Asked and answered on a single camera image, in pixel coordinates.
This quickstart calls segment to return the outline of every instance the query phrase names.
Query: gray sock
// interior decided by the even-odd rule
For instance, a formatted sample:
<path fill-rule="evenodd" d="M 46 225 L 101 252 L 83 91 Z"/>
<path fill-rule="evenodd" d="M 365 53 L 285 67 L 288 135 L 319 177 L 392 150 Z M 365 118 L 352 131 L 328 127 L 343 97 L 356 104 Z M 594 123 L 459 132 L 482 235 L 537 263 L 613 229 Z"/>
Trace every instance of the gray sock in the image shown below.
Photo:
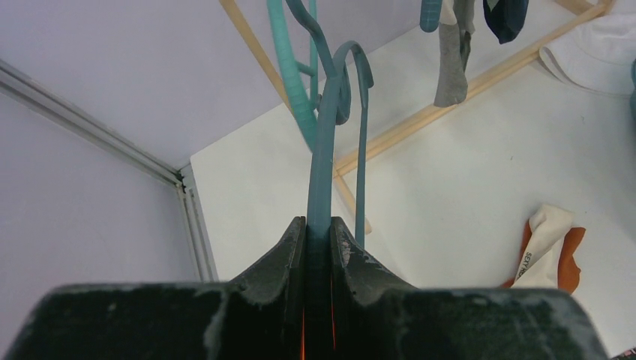
<path fill-rule="evenodd" d="M 450 107 L 466 100 L 468 82 L 460 55 L 459 25 L 439 24 L 439 80 L 433 105 Z"/>

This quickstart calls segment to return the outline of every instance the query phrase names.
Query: purple wall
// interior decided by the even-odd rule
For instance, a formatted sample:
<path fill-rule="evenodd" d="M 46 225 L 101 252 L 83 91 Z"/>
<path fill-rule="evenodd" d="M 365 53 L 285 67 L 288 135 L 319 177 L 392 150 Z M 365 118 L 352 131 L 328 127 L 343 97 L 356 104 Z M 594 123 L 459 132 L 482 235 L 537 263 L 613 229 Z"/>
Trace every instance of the purple wall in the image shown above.
<path fill-rule="evenodd" d="M 317 2 L 331 51 L 419 21 L 420 0 Z M 266 0 L 238 4 L 273 56 Z M 0 59 L 174 167 L 281 103 L 218 0 L 0 0 Z"/>
<path fill-rule="evenodd" d="M 0 94 L 0 356 L 60 284 L 195 281 L 175 190 Z"/>

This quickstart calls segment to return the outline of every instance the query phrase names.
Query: wooden rod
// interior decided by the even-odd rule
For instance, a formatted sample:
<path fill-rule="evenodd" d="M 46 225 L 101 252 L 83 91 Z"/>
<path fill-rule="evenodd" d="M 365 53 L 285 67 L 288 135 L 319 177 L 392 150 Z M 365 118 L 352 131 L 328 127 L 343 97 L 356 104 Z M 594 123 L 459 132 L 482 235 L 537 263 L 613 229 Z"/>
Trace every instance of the wooden rod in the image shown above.
<path fill-rule="evenodd" d="M 356 198 L 353 196 L 351 189 L 349 189 L 349 185 L 347 185 L 347 183 L 344 181 L 342 176 L 340 176 L 340 174 L 338 174 L 338 172 L 335 169 L 334 169 L 334 182 L 336 184 L 336 188 L 338 192 L 342 196 L 342 200 L 344 200 L 346 207 L 349 209 L 349 212 L 351 213 L 351 215 L 353 215 L 353 218 L 355 219 L 356 218 Z M 368 235 L 371 233 L 371 230 L 372 230 L 371 223 L 369 223 L 369 220 L 365 216 L 364 217 L 364 233 Z"/>
<path fill-rule="evenodd" d="M 556 0 L 556 3 L 575 15 L 581 15 L 594 6 L 587 2 L 587 0 Z"/>
<path fill-rule="evenodd" d="M 258 41 L 256 35 L 254 34 L 254 31 L 252 31 L 252 28 L 248 24 L 248 21 L 245 19 L 245 16 L 243 16 L 243 13 L 241 12 L 241 9 L 239 9 L 239 6 L 236 5 L 236 2 L 234 0 L 219 0 L 219 2 L 221 6 L 223 6 L 223 9 L 225 9 L 225 12 L 227 13 L 229 19 L 232 20 L 234 27 L 243 38 L 243 41 L 252 52 L 252 55 L 254 55 L 254 58 L 259 63 L 262 70 L 265 72 L 265 75 L 269 79 L 269 82 L 274 86 L 274 89 L 276 89 L 276 92 L 278 93 L 278 96 L 280 96 L 280 99 L 283 101 L 283 103 L 285 103 L 287 109 L 289 109 L 289 111 L 292 111 L 292 107 L 290 106 L 289 99 L 287 99 L 287 93 L 285 92 L 285 86 L 283 85 L 281 76 L 278 75 L 278 72 L 276 72 L 276 68 L 267 56 L 267 53 L 265 53 L 265 50 Z"/>
<path fill-rule="evenodd" d="M 520 52 L 517 52 L 510 58 L 507 58 L 505 61 L 499 63 L 495 67 L 492 67 L 490 70 L 477 76 L 475 79 L 470 81 L 468 85 L 468 94 L 466 96 L 466 101 L 481 94 L 483 91 L 489 89 L 501 80 L 504 80 L 506 77 L 509 77 L 519 69 L 528 65 L 530 62 L 539 57 L 539 50 L 545 44 L 564 35 L 565 33 L 572 30 L 574 27 L 603 14 L 606 8 L 607 5 L 605 3 L 597 4 L 596 6 L 591 7 L 588 11 L 585 11 L 581 15 L 577 16 L 576 19 L 573 19 L 565 25 L 560 26 L 559 28 L 552 31 L 550 34 L 542 37 L 540 40 L 536 41 L 532 45 L 528 46 L 525 49 L 522 49 Z M 398 144 L 400 141 L 413 135 L 417 130 L 423 128 L 431 122 L 439 119 L 446 113 L 452 111 L 456 106 L 457 105 L 446 108 L 439 108 L 433 105 L 429 105 L 411 115 L 410 117 L 404 119 L 404 121 L 402 121 L 400 124 L 395 125 L 391 129 L 382 133 L 368 143 L 366 160 L 369 161 L 370 159 L 376 157 L 378 154 L 381 154 L 385 150 L 391 148 L 395 144 Z M 341 176 L 344 176 L 348 172 L 354 170 L 356 167 L 358 167 L 358 151 L 355 150 L 354 152 L 342 157 L 339 161 L 336 162 L 335 167 L 337 173 Z"/>

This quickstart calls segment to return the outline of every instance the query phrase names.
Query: white towel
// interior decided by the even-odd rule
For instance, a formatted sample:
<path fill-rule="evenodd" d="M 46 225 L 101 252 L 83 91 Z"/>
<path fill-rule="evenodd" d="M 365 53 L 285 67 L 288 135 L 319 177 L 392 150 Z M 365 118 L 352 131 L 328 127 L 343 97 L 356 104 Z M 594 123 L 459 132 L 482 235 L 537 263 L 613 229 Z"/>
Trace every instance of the white towel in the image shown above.
<path fill-rule="evenodd" d="M 618 0 L 603 17 L 577 26 L 539 50 L 559 80 L 591 92 L 629 96 L 636 59 L 636 1 Z"/>

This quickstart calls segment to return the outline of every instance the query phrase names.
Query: white floor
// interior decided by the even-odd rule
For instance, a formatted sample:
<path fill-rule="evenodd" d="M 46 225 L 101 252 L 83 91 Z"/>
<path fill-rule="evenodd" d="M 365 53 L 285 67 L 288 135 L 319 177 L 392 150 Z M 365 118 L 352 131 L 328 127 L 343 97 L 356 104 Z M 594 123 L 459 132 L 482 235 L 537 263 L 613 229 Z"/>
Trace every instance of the white floor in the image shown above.
<path fill-rule="evenodd" d="M 509 46 L 476 22 L 469 77 L 572 18 L 548 0 L 530 10 Z M 438 53 L 437 36 L 415 29 L 370 55 L 371 137 L 432 101 Z M 356 116 L 337 129 L 339 155 L 355 147 Z M 283 106 L 191 158 L 222 280 L 306 213 L 310 160 Z M 614 355 L 636 345 L 635 160 L 626 99 L 569 88 L 535 63 L 367 163 L 367 249 L 419 287 L 495 287 L 539 204 L 576 212 L 587 233 L 574 297 Z M 354 172 L 346 181 L 355 189 Z M 353 229 L 336 192 L 333 212 Z"/>

